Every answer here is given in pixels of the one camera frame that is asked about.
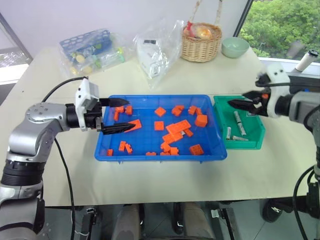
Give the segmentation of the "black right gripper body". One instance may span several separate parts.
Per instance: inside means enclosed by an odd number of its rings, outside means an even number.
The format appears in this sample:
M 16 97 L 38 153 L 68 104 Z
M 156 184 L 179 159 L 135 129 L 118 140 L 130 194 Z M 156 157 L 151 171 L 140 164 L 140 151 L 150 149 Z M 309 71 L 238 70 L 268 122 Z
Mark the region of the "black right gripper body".
M 267 105 L 269 102 L 269 98 L 270 98 L 270 88 L 267 86 L 267 84 L 270 83 L 270 78 L 268 77 L 268 75 L 266 73 L 262 73 L 257 77 L 257 80 L 255 82 L 255 86 L 259 87 L 260 90 L 256 90 L 256 91 L 264 91 L 266 93 L 266 99 L 261 99 L 261 98 L 256 98 L 253 99 L 253 102 L 258 105 L 259 104 L 259 112 L 258 114 L 261 116 L 265 116 L 267 117 Z

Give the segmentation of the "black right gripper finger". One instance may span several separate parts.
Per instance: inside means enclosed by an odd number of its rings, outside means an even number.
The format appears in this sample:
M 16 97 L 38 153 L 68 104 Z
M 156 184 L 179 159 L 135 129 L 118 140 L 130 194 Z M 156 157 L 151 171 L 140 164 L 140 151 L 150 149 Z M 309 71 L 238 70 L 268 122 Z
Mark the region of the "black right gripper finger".
M 228 101 L 228 104 L 238 110 L 247 111 L 249 113 L 256 113 L 257 109 L 252 101 L 243 99 L 232 99 Z
M 243 94 L 247 99 L 266 99 L 267 93 L 263 90 L 251 90 Z

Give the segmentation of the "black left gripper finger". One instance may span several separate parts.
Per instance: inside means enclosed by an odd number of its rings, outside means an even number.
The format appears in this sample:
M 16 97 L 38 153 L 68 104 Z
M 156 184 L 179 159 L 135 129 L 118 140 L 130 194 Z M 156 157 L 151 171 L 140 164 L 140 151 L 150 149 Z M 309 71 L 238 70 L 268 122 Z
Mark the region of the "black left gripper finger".
M 104 135 L 119 134 L 128 130 L 131 130 L 135 126 L 136 125 L 134 123 L 128 123 L 128 122 L 115 123 L 114 125 L 102 125 L 101 132 Z
M 99 102 L 103 107 L 122 107 L 130 104 L 123 98 L 100 98 Z

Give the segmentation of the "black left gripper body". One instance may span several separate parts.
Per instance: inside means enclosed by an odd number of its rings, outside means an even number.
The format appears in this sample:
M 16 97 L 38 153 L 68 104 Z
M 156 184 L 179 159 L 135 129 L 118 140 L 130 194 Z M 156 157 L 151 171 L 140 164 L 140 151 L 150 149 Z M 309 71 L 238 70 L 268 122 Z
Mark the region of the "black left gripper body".
M 98 132 L 102 131 L 102 106 L 96 104 L 91 110 L 87 110 L 84 114 L 85 126 L 87 128 L 96 129 Z

